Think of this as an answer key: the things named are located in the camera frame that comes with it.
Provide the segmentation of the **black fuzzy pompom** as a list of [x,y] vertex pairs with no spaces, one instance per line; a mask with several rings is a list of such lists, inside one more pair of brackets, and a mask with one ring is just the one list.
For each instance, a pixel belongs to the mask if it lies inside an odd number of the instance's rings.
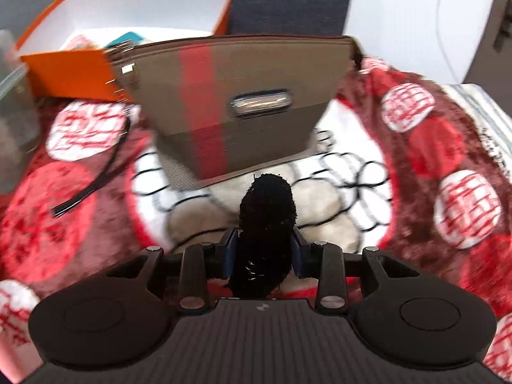
[[265,299],[292,269],[297,219],[291,186],[279,175],[254,179],[239,206],[239,239],[228,280],[233,296]]

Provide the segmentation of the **red white patterned blanket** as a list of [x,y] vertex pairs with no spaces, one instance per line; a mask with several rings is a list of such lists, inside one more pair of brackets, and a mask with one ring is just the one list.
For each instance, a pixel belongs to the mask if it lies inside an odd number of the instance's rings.
[[[42,107],[48,140],[1,197],[1,371],[10,380],[40,365],[28,317],[44,296],[143,246],[180,252],[237,221],[253,176],[174,190],[142,115],[113,180],[50,221],[48,208],[106,162],[120,113],[85,101]],[[301,233],[351,253],[385,248],[480,296],[498,320],[484,362],[510,380],[511,181],[472,118],[440,86],[372,60],[316,130],[316,155],[274,168],[292,188]]]

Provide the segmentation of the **brown red-striped handbag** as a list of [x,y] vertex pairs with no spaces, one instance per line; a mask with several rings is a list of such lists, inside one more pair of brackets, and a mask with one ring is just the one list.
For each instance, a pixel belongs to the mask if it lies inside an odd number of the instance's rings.
[[349,36],[209,36],[104,54],[180,191],[312,154],[316,125],[362,61]]

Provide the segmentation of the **striped white grey cloth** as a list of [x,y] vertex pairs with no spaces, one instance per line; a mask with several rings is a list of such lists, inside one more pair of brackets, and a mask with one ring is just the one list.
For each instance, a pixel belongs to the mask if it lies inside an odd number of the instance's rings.
[[511,181],[511,118],[478,85],[443,84],[441,88],[472,118],[484,149]]

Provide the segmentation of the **teal packet in box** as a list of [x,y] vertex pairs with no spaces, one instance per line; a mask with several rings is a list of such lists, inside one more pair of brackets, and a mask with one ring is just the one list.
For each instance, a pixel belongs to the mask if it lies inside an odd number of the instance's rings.
[[129,31],[127,33],[124,33],[123,35],[117,37],[110,43],[106,45],[107,48],[113,48],[115,46],[121,45],[121,44],[133,44],[133,45],[139,45],[143,44],[146,41],[146,39],[132,31]]

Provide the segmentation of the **clear plastic storage box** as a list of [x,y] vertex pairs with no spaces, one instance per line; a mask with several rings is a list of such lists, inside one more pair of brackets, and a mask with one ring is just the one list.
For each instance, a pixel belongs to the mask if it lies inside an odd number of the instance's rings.
[[41,140],[41,125],[28,81],[28,66],[14,38],[1,31],[0,188],[13,192]]

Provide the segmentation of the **orange cardboard box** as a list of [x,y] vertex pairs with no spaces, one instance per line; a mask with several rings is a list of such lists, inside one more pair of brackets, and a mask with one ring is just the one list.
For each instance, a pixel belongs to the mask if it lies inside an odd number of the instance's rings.
[[232,0],[56,0],[17,42],[36,97],[114,100],[103,51],[222,35]]

